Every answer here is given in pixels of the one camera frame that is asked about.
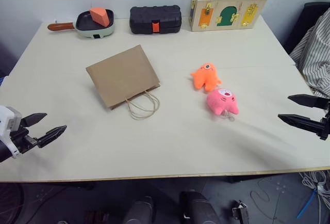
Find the striped shirt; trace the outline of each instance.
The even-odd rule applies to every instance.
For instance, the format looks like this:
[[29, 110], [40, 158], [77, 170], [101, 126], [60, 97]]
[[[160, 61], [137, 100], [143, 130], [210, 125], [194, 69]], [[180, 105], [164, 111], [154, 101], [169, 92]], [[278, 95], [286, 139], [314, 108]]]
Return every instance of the striped shirt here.
[[330, 98], [330, 8], [307, 31], [290, 57], [313, 93]]

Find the blue cable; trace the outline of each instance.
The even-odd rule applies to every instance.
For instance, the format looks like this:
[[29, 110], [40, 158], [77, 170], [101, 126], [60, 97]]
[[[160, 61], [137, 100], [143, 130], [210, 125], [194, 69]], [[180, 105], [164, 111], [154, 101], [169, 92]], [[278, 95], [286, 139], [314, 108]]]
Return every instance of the blue cable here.
[[305, 212], [305, 210], [307, 209], [307, 207], [310, 205], [310, 203], [312, 202], [312, 200], [314, 199], [315, 195], [317, 194], [318, 190], [314, 189], [313, 193], [311, 194], [310, 198], [308, 199], [308, 201], [306, 202], [305, 206], [303, 207], [303, 209], [299, 212], [299, 214], [297, 215], [297, 219], [299, 219], [303, 213]]

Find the table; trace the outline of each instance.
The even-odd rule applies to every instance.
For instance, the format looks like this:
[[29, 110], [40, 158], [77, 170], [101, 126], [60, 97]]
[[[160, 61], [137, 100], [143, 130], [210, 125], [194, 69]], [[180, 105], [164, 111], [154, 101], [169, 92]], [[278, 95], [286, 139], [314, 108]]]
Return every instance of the table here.
[[[51, 33], [43, 23], [0, 87], [1, 105], [23, 115], [46, 112], [33, 137], [68, 125], [52, 144], [0, 165], [0, 181], [41, 182], [188, 175], [258, 174], [330, 166], [330, 143], [282, 122], [277, 114], [319, 120], [324, 112], [287, 99], [309, 93], [293, 61], [262, 18], [254, 29], [132, 35], [128, 20], [91, 40]], [[160, 109], [137, 121], [127, 105], [107, 109], [85, 67], [141, 44], [161, 87]], [[190, 72], [213, 62], [221, 87], [237, 97], [235, 121], [215, 117]], [[140, 97], [134, 101], [150, 103]]]

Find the pink plush toy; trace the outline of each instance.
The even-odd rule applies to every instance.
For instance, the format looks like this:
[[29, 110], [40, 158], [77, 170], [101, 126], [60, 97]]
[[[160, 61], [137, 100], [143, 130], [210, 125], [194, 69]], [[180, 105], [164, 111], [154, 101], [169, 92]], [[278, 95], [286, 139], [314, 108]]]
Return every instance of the pink plush toy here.
[[220, 115], [225, 110], [233, 114], [238, 114], [235, 95], [228, 89], [215, 89], [206, 98], [208, 106], [216, 115]]

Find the frying pan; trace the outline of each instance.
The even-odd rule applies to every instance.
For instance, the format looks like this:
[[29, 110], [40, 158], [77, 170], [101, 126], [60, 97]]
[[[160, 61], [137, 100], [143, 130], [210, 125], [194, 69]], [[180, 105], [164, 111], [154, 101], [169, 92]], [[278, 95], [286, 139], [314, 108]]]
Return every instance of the frying pan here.
[[81, 13], [76, 22], [73, 23], [56, 23], [48, 26], [49, 30], [58, 31], [64, 29], [76, 29], [84, 37], [103, 38], [109, 36], [113, 30], [113, 11], [106, 9], [110, 23], [107, 27], [93, 21], [92, 15], [89, 11]]

